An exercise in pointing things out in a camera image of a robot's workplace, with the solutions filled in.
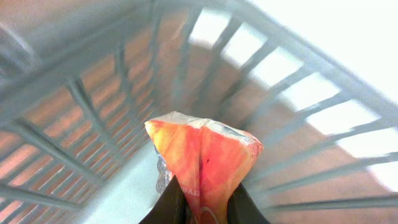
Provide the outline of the orange tissue pack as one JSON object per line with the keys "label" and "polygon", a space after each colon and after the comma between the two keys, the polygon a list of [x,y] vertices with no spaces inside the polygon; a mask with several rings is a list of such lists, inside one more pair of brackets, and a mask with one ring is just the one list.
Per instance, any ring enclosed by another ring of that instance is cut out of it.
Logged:
{"label": "orange tissue pack", "polygon": [[176,177],[194,223],[226,223],[228,200],[263,151],[251,133],[177,111],[145,123]]}

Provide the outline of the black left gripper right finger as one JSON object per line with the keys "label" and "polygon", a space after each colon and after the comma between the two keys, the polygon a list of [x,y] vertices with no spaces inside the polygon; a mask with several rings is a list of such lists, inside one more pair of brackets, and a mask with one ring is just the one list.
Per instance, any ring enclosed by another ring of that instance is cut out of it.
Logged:
{"label": "black left gripper right finger", "polygon": [[228,224],[271,224],[256,207],[243,184],[228,200]]}

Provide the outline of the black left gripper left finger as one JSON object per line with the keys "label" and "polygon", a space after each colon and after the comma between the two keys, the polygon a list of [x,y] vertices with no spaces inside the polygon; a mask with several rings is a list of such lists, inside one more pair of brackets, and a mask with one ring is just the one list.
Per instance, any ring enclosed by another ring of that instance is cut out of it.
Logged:
{"label": "black left gripper left finger", "polygon": [[139,224],[186,223],[186,199],[176,177],[170,181],[152,210]]}

